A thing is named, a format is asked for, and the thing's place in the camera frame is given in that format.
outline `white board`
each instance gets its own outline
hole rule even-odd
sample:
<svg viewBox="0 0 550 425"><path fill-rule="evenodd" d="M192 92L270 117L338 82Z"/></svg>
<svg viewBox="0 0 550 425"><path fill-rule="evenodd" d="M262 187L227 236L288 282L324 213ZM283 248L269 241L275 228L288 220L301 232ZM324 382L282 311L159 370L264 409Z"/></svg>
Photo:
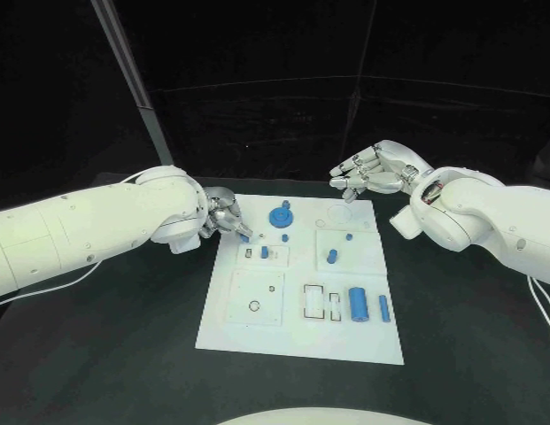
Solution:
<svg viewBox="0 0 550 425"><path fill-rule="evenodd" d="M220 237L195 348L401 365L371 203L256 195L236 195L236 200L253 236L249 243L233 234ZM267 214L283 200L293 222L279 229ZM262 246L267 259L260 258ZM334 264L326 262L329 249L338 252ZM322 306L313 286L322 287ZM362 323L351 321L352 287L365 292L370 320ZM381 321L378 295L387 296L390 322ZM305 308L308 315L322 308L322 319L305 317Z"/></svg>

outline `robotic hand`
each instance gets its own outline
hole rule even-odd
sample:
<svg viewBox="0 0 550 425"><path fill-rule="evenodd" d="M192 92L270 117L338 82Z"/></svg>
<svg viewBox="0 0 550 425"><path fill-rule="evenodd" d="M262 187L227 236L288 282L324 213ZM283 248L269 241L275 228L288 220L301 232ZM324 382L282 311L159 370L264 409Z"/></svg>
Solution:
<svg viewBox="0 0 550 425"><path fill-rule="evenodd" d="M203 189L174 166L1 211L0 296L97 264L149 239L167 243L174 254L192 250L198 237L216 231L252 235L233 192Z"/></svg>
<svg viewBox="0 0 550 425"><path fill-rule="evenodd" d="M447 250L482 246L499 263L550 283L550 190L505 187L463 168L436 170L403 145L378 142L329 171L352 202L368 189L403 191L409 205L388 220L404 238L420 232Z"/></svg>

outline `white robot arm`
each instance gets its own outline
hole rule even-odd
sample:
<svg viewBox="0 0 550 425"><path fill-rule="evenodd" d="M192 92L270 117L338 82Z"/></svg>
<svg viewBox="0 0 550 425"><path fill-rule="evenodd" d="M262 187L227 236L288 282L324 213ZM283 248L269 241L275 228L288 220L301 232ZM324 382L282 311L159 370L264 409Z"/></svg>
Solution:
<svg viewBox="0 0 550 425"><path fill-rule="evenodd" d="M174 254L214 231L250 236L233 193L201 188L174 166L0 212L0 296L141 246Z"/></svg>
<svg viewBox="0 0 550 425"><path fill-rule="evenodd" d="M433 170L388 140L334 167L331 177L347 202L364 189L410 195L409 205L390 219L404 238L424 232L450 251L479 245L504 266L550 283L550 190L507 187L463 168Z"/></svg>

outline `small blue object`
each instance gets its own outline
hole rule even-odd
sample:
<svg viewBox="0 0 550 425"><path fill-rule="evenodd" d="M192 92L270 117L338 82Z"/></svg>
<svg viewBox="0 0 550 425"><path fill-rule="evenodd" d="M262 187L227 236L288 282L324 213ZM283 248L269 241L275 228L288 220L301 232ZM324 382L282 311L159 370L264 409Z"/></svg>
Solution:
<svg viewBox="0 0 550 425"><path fill-rule="evenodd" d="M384 322L390 322L388 320L388 308L387 308L387 297L384 295L378 295L378 304L380 304L380 318Z"/></svg>
<svg viewBox="0 0 550 425"><path fill-rule="evenodd" d="M328 254L328 263L334 264L335 263L335 255L338 254L338 252L335 250L329 250L329 254Z"/></svg>
<svg viewBox="0 0 550 425"><path fill-rule="evenodd" d="M351 320L367 321L367 305L364 288L348 289L348 304L351 306Z"/></svg>
<svg viewBox="0 0 550 425"><path fill-rule="evenodd" d="M283 201L283 205L275 208L267 215L267 221L276 228L285 228L293 221L293 214L289 210L289 202Z"/></svg>

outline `table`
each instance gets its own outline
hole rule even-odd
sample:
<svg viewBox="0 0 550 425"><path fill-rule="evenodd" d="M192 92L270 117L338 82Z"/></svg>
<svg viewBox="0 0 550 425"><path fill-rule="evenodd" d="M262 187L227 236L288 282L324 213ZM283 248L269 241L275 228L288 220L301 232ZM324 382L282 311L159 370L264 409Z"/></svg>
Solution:
<svg viewBox="0 0 550 425"><path fill-rule="evenodd" d="M325 183L198 179L237 193L337 197ZM1 424L213 424L262 410L364 409L433 424L550 423L550 336L524 277L387 223L373 200L404 366L194 349L218 237L143 244L0 320ZM56 277L67 282L84 270Z"/></svg>

